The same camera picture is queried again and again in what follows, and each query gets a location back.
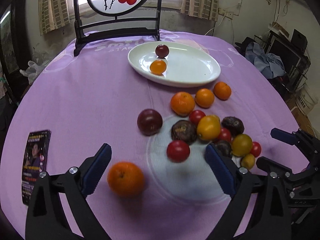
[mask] plastic bag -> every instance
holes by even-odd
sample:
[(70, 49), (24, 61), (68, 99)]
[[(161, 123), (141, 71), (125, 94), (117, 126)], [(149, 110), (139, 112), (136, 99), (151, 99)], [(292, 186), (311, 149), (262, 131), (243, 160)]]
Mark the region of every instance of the plastic bag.
[(49, 60), (43, 62), (41, 66), (38, 66), (34, 61), (29, 61), (28, 62), (28, 68), (26, 71), (20, 70), (20, 73), (28, 77), (29, 80), (29, 85), (32, 85), (33, 82), (36, 80), (36, 78), (40, 75), (40, 73), (45, 69), (45, 67), (48, 65)]

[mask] white plate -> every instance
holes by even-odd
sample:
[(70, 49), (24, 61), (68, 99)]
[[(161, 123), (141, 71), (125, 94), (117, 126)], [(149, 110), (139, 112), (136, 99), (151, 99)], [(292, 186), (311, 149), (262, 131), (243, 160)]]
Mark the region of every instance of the white plate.
[[(155, 50), (159, 44), (169, 47), (164, 60), (167, 70), (162, 76), (154, 75), (149, 67), (157, 59)], [(135, 71), (154, 82), (172, 87), (198, 87), (216, 80), (220, 75), (218, 62), (209, 54), (188, 45), (153, 41), (140, 44), (129, 51), (128, 60)]]

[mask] person on phone screen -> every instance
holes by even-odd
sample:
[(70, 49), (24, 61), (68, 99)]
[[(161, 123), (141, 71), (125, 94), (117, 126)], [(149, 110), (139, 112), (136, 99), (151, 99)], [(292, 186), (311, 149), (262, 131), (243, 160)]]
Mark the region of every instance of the person on phone screen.
[(32, 158), (26, 161), (26, 166), (40, 167), (40, 149), (37, 143), (32, 148)]

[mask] white bucket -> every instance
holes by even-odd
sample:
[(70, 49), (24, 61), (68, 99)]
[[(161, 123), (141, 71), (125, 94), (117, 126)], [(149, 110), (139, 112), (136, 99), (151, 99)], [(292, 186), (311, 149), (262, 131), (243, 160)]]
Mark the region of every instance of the white bucket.
[(299, 110), (307, 115), (318, 104), (319, 99), (310, 91), (310, 88), (305, 83), (296, 98), (296, 105)]

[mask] cardboard box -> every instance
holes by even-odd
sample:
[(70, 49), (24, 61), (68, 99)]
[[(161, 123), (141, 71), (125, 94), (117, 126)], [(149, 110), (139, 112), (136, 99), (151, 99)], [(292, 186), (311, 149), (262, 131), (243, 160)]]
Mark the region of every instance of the cardboard box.
[(293, 97), (293, 98), (289, 99), (288, 101), (286, 101), (286, 104), (290, 110), (293, 109), (291, 113), (292, 113), (293, 117), (296, 119), (300, 129), (311, 134), (312, 136), (315, 136), (313, 129), (312, 129), (312, 125), (311, 125), (308, 117), (305, 116), (297, 107), (296, 98)]

